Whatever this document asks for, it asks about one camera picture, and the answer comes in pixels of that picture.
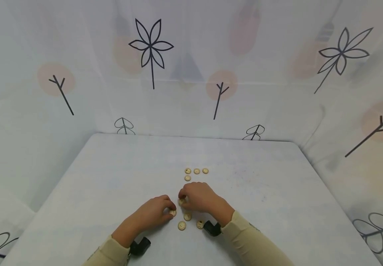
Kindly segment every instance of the finger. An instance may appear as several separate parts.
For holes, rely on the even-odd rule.
[[[163,200],[171,200],[168,195],[162,195],[162,196],[159,196],[159,198]]]
[[[165,208],[169,208],[169,209],[171,209],[171,210],[176,210],[177,209],[177,207],[175,206],[175,204],[171,201],[171,200],[165,200],[165,201],[163,201],[163,206],[165,207]]]
[[[185,191],[185,186],[181,188],[181,190],[178,193],[178,199],[183,199],[187,196],[187,193]]]

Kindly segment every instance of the small object on table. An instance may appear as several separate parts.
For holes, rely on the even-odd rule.
[[[184,214],[184,220],[190,221],[191,220],[191,213]]]
[[[203,229],[209,233],[209,235],[216,237],[218,236],[220,231],[220,224],[217,222],[216,225],[213,225],[211,221],[205,222],[205,225],[203,225]]]
[[[172,216],[176,216],[177,215],[177,211],[176,210],[169,210],[169,214],[171,214]]]
[[[147,251],[147,249],[150,247],[151,242],[148,238],[143,238],[139,244],[137,244],[135,241],[132,242],[130,246],[130,254],[135,256],[142,256]]]
[[[196,225],[197,225],[197,228],[203,229],[203,221],[202,220],[197,221]]]
[[[178,204],[181,206],[182,204],[186,203],[187,201],[185,199],[179,199]]]
[[[178,222],[178,229],[183,231],[186,227],[185,221]]]

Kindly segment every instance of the round button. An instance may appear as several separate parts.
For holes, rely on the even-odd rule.
[[[204,223],[203,223],[203,221],[197,221],[197,228],[199,228],[199,229],[203,229],[203,225],[204,225]]]
[[[184,220],[190,221],[191,220],[191,213],[184,214]]]
[[[185,199],[179,199],[178,204],[181,206],[182,204],[186,203],[187,201]]]
[[[169,210],[169,214],[172,214],[172,216],[176,216],[177,215],[177,211],[176,210]]]
[[[183,231],[186,227],[185,221],[178,222],[178,229]]]

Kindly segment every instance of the table surface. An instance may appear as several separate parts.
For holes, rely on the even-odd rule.
[[[116,134],[90,138],[2,265],[81,265],[147,199],[175,201],[187,167],[208,168],[192,181],[207,182],[296,266],[380,265],[293,143]],[[197,219],[213,221],[193,213],[178,230],[178,208],[129,265],[242,265]]]

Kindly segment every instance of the long sleeve shirt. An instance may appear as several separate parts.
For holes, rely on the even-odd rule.
[[[293,266],[289,258],[263,233],[251,225],[238,212],[221,228],[245,266]],[[129,248],[121,246],[109,236],[82,266],[125,266]]]

